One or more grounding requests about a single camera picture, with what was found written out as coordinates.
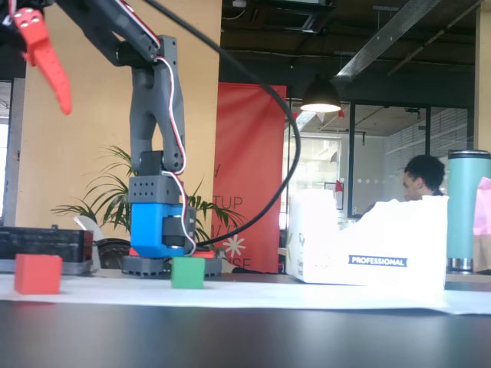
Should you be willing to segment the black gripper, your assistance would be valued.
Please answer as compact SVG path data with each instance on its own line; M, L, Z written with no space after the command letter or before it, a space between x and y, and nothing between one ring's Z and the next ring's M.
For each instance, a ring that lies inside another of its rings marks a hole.
M68 76L51 43L44 8L55 0L1 0L1 46L26 51L25 60L37 67L54 91L61 111L72 111Z

